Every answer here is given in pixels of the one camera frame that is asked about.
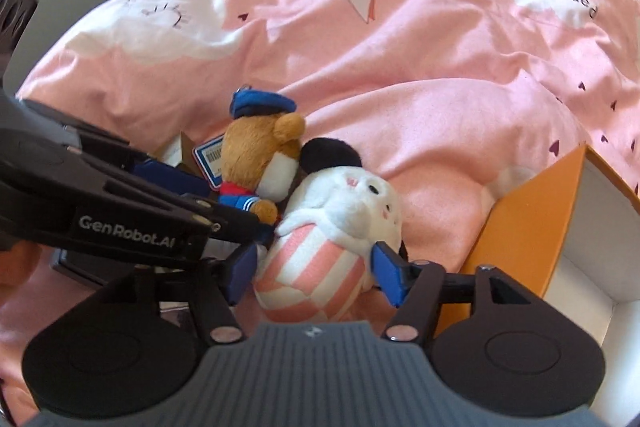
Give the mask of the person's hand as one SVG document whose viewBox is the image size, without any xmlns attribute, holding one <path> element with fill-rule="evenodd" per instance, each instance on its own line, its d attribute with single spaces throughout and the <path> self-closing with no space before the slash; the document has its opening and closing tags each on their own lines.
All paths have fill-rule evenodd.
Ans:
<svg viewBox="0 0 640 427">
<path fill-rule="evenodd" d="M 41 246 L 29 241 L 19 241 L 9 251 L 1 251 L 1 286 L 13 288 L 24 284 L 34 273 L 41 253 Z"/>
</svg>

